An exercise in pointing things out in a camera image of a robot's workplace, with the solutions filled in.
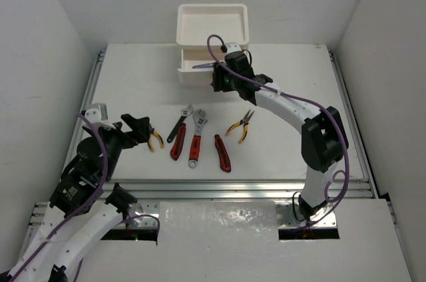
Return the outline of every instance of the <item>black wrench handle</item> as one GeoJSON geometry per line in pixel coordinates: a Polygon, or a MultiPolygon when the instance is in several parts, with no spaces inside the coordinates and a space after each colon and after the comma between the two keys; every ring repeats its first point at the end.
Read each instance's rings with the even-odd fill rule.
{"type": "Polygon", "coordinates": [[[172,132],[167,137],[167,143],[171,144],[173,142],[174,137],[178,134],[178,129],[180,125],[184,122],[186,116],[180,116],[179,121],[174,125],[172,132]]]}

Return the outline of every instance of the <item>red utility knife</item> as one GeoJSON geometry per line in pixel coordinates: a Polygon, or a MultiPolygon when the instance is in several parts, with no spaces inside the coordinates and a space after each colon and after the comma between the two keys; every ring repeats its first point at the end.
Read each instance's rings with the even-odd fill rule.
{"type": "Polygon", "coordinates": [[[231,172],[231,160],[229,159],[224,142],[218,134],[214,135],[214,145],[219,154],[220,169],[225,172],[231,172]]]}
{"type": "Polygon", "coordinates": [[[170,151],[170,156],[173,158],[173,160],[179,159],[180,153],[182,152],[182,148],[184,146],[185,134],[186,124],[182,123],[178,128],[176,141],[174,142],[173,148],[170,151]]]}

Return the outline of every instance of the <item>yellow and black pliers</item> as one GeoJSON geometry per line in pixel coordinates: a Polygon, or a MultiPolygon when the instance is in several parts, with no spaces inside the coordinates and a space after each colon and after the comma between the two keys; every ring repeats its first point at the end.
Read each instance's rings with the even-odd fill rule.
{"type": "Polygon", "coordinates": [[[160,142],[160,147],[164,148],[164,141],[162,141],[160,134],[157,131],[155,131],[155,129],[151,126],[151,124],[149,124],[149,140],[148,140],[149,150],[151,150],[151,152],[155,151],[155,149],[154,149],[154,147],[152,146],[152,143],[151,143],[151,134],[153,134],[155,136],[155,138],[158,139],[158,141],[160,142]]]}
{"type": "Polygon", "coordinates": [[[247,132],[248,132],[248,121],[250,120],[250,118],[253,116],[254,110],[252,113],[250,113],[250,110],[247,111],[246,115],[244,116],[243,119],[241,119],[239,122],[233,124],[228,131],[226,132],[226,135],[229,136],[229,134],[231,133],[231,131],[233,131],[233,129],[237,128],[238,126],[243,125],[244,126],[244,131],[242,134],[242,137],[240,139],[240,141],[238,141],[239,144],[241,144],[244,139],[246,139],[247,137],[247,132]]]}

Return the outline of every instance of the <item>wrench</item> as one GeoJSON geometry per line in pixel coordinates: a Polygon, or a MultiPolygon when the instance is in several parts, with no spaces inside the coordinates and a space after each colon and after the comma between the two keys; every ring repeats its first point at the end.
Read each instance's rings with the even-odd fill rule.
{"type": "Polygon", "coordinates": [[[180,125],[184,122],[185,118],[187,116],[190,116],[193,111],[194,111],[194,109],[191,105],[187,106],[185,109],[182,109],[180,111],[181,116],[180,116],[178,122],[174,125],[172,132],[167,137],[167,142],[169,144],[172,143],[174,137],[176,137],[176,135],[178,134],[178,129],[179,129],[180,125]]]}
{"type": "Polygon", "coordinates": [[[201,130],[202,127],[207,123],[206,112],[199,109],[194,112],[192,118],[195,123],[195,133],[191,143],[191,149],[189,151],[189,167],[197,167],[198,157],[200,155],[200,146],[201,146],[201,130]]]}

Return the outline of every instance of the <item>white storage box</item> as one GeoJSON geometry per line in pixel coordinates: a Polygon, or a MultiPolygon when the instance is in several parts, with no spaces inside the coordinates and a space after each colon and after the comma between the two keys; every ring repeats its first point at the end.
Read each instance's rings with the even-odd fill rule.
{"type": "MultiPolygon", "coordinates": [[[[180,48],[178,77],[184,86],[208,86],[213,68],[193,69],[194,65],[212,63],[207,51],[207,37],[220,35],[225,43],[248,47],[248,14],[243,4],[183,4],[178,9],[176,42],[180,48]]],[[[212,46],[220,59],[220,41],[212,39],[212,46]]]]}

